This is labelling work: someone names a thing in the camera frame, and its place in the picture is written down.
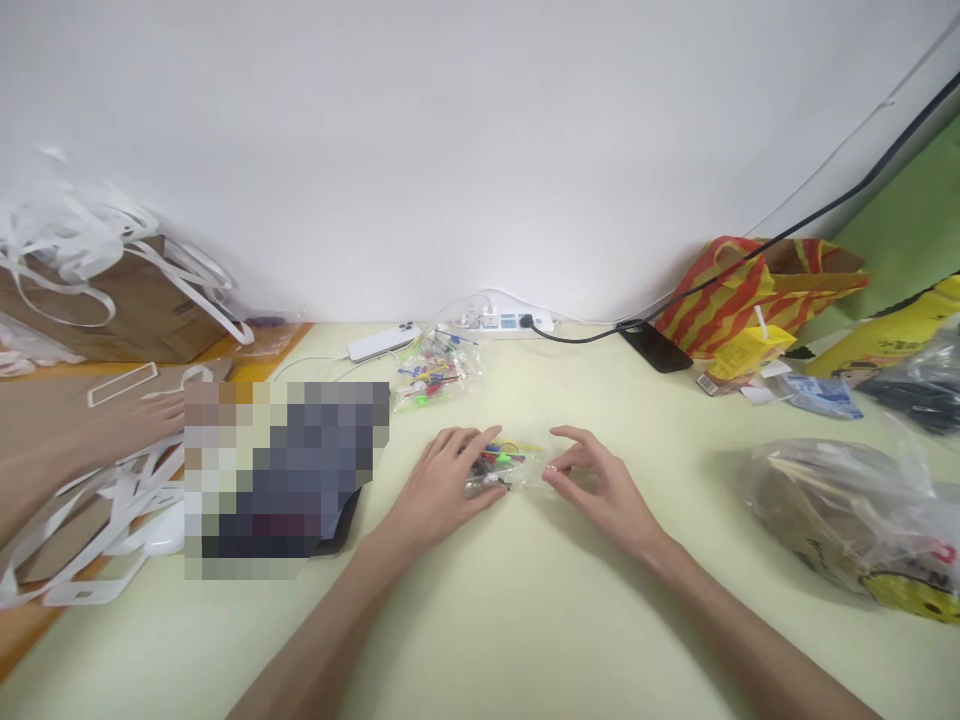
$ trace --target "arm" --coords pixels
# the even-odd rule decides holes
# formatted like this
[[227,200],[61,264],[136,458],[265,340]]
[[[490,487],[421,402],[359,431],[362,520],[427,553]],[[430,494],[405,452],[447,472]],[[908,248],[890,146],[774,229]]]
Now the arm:
[[[551,432],[577,444],[553,461],[543,479],[664,582],[686,607],[710,652],[728,669],[760,717],[879,720],[876,713],[727,592],[670,538],[653,517],[623,461],[592,433],[571,427]],[[567,477],[576,466],[596,471],[596,494],[586,492]]]
[[430,548],[506,494],[505,488],[469,500],[463,494],[470,465],[498,432],[499,426],[484,433],[449,428],[424,448],[383,522],[361,541],[329,592],[228,720],[335,717],[370,629],[397,581]]
[[95,423],[0,460],[0,548],[56,491],[183,430],[182,393],[109,408]]

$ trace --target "white wall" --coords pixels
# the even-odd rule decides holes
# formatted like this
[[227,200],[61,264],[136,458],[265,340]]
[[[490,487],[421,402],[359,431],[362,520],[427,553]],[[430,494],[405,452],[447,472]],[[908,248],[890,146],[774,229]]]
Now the white wall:
[[960,66],[957,0],[21,0],[0,165],[80,151],[265,308],[580,317],[845,189]]

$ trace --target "yellow bottle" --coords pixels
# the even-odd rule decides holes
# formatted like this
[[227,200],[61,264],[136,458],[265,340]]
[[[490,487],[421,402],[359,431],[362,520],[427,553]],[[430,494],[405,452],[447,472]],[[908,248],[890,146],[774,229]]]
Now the yellow bottle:
[[943,321],[958,312],[960,275],[951,275],[903,310],[860,325],[810,361],[804,372],[841,378],[853,387],[920,352]]

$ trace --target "black cable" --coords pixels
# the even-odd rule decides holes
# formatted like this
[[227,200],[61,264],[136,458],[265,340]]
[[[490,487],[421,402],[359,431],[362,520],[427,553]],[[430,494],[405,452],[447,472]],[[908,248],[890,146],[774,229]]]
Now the black cable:
[[670,298],[669,300],[667,300],[667,302],[665,302],[663,305],[661,305],[659,308],[657,308],[654,312],[652,312],[647,317],[641,318],[639,320],[630,320],[625,323],[620,323],[612,330],[607,330],[605,332],[599,333],[598,335],[594,335],[588,338],[582,338],[580,340],[571,340],[570,338],[561,338],[561,337],[557,337],[556,335],[549,335],[543,332],[540,328],[538,328],[533,323],[532,315],[524,315],[522,318],[520,318],[520,326],[525,328],[530,328],[535,333],[537,333],[537,335],[540,335],[541,337],[545,337],[548,340],[569,343],[571,345],[582,345],[583,343],[600,340],[609,335],[613,335],[614,333],[618,333],[621,330],[637,327],[638,325],[643,325],[644,323],[650,322],[651,320],[657,318],[667,308],[671,307],[672,305],[675,305],[676,303],[680,302],[684,298],[690,297],[694,293],[698,293],[701,290],[704,290],[705,288],[710,287],[715,282],[717,282],[717,280],[720,279],[721,275],[731,274],[736,268],[740,267],[748,260],[753,260],[753,258],[755,258],[760,253],[764,252],[765,250],[769,250],[771,247],[776,245],[781,240],[786,239],[787,236],[792,235],[800,228],[805,227],[806,225],[809,225],[817,218],[822,217],[823,215],[826,215],[831,210],[834,210],[840,205],[843,205],[843,203],[845,203],[847,200],[852,198],[854,195],[857,195],[858,193],[860,193],[860,191],[862,191],[870,183],[872,183],[874,180],[877,179],[877,176],[880,175],[881,172],[883,172],[883,169],[890,163],[893,157],[903,149],[903,146],[906,145],[907,141],[920,128],[920,126],[927,121],[927,119],[933,114],[934,110],[940,107],[943,101],[946,100],[953,93],[953,91],[956,90],[958,87],[960,87],[960,72],[954,75],[953,78],[950,80],[950,82],[948,82],[943,87],[943,89],[939,93],[937,93],[936,97],[934,97],[933,100],[927,103],[927,106],[920,111],[920,114],[913,119],[913,122],[907,125],[906,129],[902,133],[900,133],[900,136],[894,141],[893,145],[891,145],[889,149],[883,154],[883,156],[877,161],[876,165],[873,166],[870,172],[868,172],[866,176],[864,176],[863,180],[861,180],[852,188],[847,190],[847,192],[845,192],[843,195],[838,197],[836,200],[833,200],[832,202],[827,203],[822,208],[817,210],[815,213],[813,213],[812,215],[808,215],[803,220],[787,228],[779,235],[770,238],[765,243],[763,243],[763,245],[758,247],[756,250],[740,258],[740,260],[738,260],[736,263],[731,265],[729,268],[719,272],[715,277],[712,277],[709,280],[705,280],[704,282],[700,283],[696,287],[691,288],[686,292],[681,293],[680,295],[676,295]]

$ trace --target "blue package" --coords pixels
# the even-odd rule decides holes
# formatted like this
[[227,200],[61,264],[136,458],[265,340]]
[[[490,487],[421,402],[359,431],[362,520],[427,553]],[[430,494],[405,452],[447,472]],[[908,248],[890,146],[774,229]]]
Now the blue package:
[[850,388],[843,380],[786,373],[777,375],[777,383],[787,396],[787,402],[798,408],[841,420],[859,420],[863,417],[850,396]]

